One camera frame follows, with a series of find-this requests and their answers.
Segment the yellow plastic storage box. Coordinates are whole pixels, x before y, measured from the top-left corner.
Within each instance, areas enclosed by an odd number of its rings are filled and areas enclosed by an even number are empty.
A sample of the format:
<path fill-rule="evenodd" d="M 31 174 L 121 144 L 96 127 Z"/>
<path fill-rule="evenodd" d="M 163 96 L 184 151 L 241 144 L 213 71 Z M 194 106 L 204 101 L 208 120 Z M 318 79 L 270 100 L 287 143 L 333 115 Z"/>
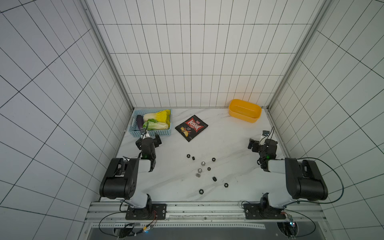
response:
<path fill-rule="evenodd" d="M 242 121 L 255 123 L 262 115 L 262 108 L 256 104 L 234 99 L 229 105 L 229 115 Z"/>

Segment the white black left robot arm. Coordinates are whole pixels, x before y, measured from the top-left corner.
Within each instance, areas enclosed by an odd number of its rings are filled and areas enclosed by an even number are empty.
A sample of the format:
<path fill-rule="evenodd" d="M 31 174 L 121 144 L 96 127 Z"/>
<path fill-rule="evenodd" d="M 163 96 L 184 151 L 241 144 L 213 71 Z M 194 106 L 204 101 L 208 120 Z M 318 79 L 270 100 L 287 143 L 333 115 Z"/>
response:
<path fill-rule="evenodd" d="M 158 134 L 145 133 L 136 141 L 141 151 L 136 158 L 113 158 L 101 182 L 102 198 L 120 199 L 127 204 L 126 220 L 164 220 L 166 204 L 154 204 L 150 195 L 137 191 L 139 173 L 150 173 L 156 166 L 156 148 L 162 144 Z"/>

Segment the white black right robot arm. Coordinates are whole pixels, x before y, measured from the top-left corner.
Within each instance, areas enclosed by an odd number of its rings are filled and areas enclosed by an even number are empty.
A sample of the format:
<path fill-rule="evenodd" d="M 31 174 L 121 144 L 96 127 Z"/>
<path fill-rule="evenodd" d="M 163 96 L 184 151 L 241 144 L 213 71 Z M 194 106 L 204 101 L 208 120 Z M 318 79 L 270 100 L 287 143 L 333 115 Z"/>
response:
<path fill-rule="evenodd" d="M 259 154 L 258 165 L 267 173 L 282 174 L 280 189 L 263 194 L 259 203 L 243 204 L 247 220 L 285 220 L 284 207 L 299 201 L 326 200 L 328 188 L 315 161 L 294 158 L 276 159 L 278 142 L 250 139 L 248 149 Z"/>

